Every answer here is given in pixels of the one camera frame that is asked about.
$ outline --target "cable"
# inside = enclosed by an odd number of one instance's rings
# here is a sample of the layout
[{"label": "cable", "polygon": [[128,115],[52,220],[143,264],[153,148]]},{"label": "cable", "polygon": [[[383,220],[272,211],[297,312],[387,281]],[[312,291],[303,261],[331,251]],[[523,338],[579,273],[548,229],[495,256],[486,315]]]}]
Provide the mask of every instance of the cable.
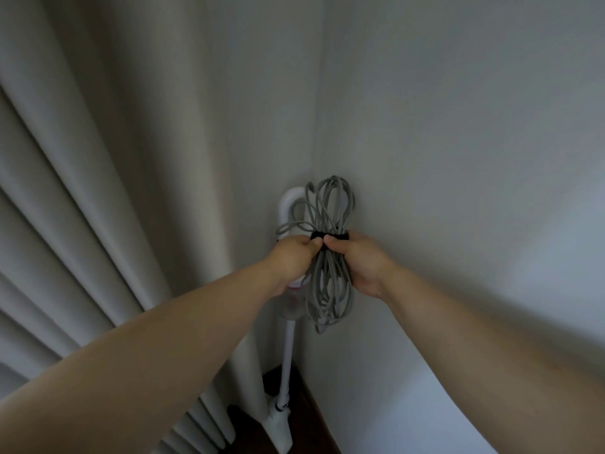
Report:
[{"label": "cable", "polygon": [[[295,218],[294,212],[299,205],[305,206],[310,221]],[[354,209],[355,195],[344,178],[332,175],[319,182],[317,187],[309,182],[305,186],[305,199],[298,199],[292,204],[290,221],[277,228],[276,234],[280,236],[292,228],[300,228],[306,232],[341,235],[346,233]],[[307,279],[307,315],[315,323],[315,331],[321,334],[351,311],[351,274],[344,256],[324,246],[311,263],[303,283]]]}]

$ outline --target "white wall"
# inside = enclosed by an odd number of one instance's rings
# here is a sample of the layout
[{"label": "white wall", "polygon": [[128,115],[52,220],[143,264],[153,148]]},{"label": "white wall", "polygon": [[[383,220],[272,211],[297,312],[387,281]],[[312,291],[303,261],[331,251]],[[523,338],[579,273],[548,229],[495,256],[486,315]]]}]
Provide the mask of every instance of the white wall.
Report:
[{"label": "white wall", "polygon": [[[603,7],[328,0],[313,163],[398,261],[601,369]],[[492,452],[379,301],[302,342],[344,453]]]},{"label": "white wall", "polygon": [[[275,243],[276,206],[311,178],[323,0],[209,0],[239,266]],[[263,372],[281,362],[283,322],[255,323]]]}]

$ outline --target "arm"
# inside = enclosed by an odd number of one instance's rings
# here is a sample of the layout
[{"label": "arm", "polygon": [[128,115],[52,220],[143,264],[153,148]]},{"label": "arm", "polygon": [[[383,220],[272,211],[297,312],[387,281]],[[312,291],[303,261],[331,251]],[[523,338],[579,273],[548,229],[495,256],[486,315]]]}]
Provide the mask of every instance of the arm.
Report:
[{"label": "arm", "polygon": [[74,352],[0,405],[0,452],[146,453],[193,404],[321,238],[156,307]]},{"label": "arm", "polygon": [[605,451],[605,387],[397,266],[374,242],[326,236],[361,292],[381,298],[443,388],[500,453]]}]

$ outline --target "white curtain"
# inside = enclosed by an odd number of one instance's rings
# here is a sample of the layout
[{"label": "white curtain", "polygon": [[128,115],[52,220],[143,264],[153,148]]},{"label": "white curtain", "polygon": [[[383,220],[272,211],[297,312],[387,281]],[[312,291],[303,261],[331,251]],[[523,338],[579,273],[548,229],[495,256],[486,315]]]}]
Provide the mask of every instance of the white curtain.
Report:
[{"label": "white curtain", "polygon": [[[233,271],[207,25],[206,0],[0,0],[0,398]],[[252,334],[229,365],[265,420]],[[156,450],[234,438],[213,385]]]}]

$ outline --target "wooden floor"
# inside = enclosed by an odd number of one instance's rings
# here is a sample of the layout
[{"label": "wooden floor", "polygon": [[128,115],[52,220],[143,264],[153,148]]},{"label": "wooden floor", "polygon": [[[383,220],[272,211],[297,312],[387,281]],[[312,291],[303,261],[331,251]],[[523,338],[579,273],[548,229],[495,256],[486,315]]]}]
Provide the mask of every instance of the wooden floor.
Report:
[{"label": "wooden floor", "polygon": [[[265,392],[279,393],[281,366],[262,377]],[[328,432],[313,397],[304,385],[298,369],[293,366],[290,377],[289,417],[293,446],[289,454],[340,454],[336,443]],[[225,454],[275,454],[277,451],[256,422],[237,406],[229,406],[229,417],[235,427],[235,442],[223,452]]]}]

